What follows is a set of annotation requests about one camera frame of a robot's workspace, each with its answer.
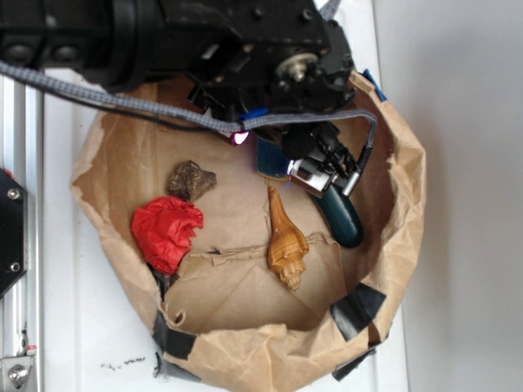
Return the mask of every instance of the brown paper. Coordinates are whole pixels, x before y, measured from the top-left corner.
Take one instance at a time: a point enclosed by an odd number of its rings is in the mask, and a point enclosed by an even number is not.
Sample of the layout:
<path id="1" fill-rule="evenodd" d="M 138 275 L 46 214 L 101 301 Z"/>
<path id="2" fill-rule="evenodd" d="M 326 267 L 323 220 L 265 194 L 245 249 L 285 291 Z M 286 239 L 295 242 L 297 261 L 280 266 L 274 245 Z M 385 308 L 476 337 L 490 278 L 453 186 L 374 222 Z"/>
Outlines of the brown paper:
<path id="1" fill-rule="evenodd" d="M 129 300 L 152 331 L 160 310 L 168 324 L 198 335 L 187 360 L 165 358 L 203 382 L 233 391 L 293 391 L 386 339 L 418 260 L 425 207 L 425 152 L 401 116 L 354 73 L 355 107 L 378 116 L 374 149 L 351 196 L 365 236 L 339 247 L 308 194 L 256 173 L 254 138 L 234 147 L 208 133 L 167 130 L 114 114 L 98 116 L 74 170 L 72 190 L 99 230 L 101 243 Z M 185 79 L 145 86 L 136 95 L 191 108 Z M 360 152 L 369 125 L 337 122 L 342 142 Z M 132 214 L 166 194 L 169 173 L 193 160 L 217 174 L 218 185 L 196 202 L 196 230 L 180 278 L 162 303 L 130 226 Z M 270 241 L 267 186 L 311 251 L 302 285 L 292 292 L 266 268 Z M 363 282 L 387 295 L 378 316 L 348 342 L 329 306 Z"/>

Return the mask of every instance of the red fabric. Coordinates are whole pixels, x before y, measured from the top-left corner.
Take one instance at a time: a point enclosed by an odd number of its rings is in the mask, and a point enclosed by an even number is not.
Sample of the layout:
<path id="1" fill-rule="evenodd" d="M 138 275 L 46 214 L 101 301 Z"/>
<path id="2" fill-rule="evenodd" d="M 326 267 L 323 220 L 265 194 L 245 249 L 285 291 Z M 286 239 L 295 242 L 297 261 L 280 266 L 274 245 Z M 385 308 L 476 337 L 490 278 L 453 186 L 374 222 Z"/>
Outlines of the red fabric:
<path id="1" fill-rule="evenodd" d="M 145 259 L 158 271 L 174 274 L 189 251 L 193 228 L 203 228 L 203 214 L 180 198 L 156 198 L 138 208 L 132 219 L 134 234 Z"/>

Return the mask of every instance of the metal bracket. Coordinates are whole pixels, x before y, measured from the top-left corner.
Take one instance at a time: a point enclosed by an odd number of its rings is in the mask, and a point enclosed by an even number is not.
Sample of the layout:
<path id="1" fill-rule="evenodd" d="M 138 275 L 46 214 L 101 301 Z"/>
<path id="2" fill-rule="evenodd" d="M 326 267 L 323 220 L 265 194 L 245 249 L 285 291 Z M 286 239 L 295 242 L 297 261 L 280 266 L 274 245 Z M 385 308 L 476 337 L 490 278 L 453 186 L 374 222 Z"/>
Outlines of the metal bracket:
<path id="1" fill-rule="evenodd" d="M 4 170 L 0 170 L 0 297 L 27 270 L 25 219 L 27 193 Z"/>
<path id="2" fill-rule="evenodd" d="M 32 376 L 33 357 L 4 358 L 2 367 L 2 392 L 24 392 Z"/>

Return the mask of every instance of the white wall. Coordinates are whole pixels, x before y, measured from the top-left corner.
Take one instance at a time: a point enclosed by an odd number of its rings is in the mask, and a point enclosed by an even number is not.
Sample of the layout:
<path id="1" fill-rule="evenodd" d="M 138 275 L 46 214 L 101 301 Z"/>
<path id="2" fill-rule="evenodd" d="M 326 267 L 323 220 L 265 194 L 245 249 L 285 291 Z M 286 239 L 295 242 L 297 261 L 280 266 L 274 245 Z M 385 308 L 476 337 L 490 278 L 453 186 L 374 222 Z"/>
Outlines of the white wall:
<path id="1" fill-rule="evenodd" d="M 383 90 L 427 148 L 411 390 L 521 391 L 523 2 L 374 6 Z"/>

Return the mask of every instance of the black mechanism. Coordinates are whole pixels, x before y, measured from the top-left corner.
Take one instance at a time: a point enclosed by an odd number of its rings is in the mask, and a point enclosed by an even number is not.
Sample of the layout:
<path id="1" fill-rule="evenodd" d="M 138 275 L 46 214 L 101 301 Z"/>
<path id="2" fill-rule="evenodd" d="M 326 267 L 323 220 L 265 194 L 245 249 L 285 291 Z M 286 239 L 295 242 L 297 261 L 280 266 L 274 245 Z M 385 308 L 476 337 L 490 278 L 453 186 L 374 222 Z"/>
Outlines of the black mechanism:
<path id="1" fill-rule="evenodd" d="M 2 60 L 75 69 L 108 91 L 184 73 L 224 119 L 353 97 L 345 36 L 313 0 L 0 0 L 0 34 Z"/>
<path id="2" fill-rule="evenodd" d="M 25 273 L 27 193 L 0 169 L 0 297 Z"/>

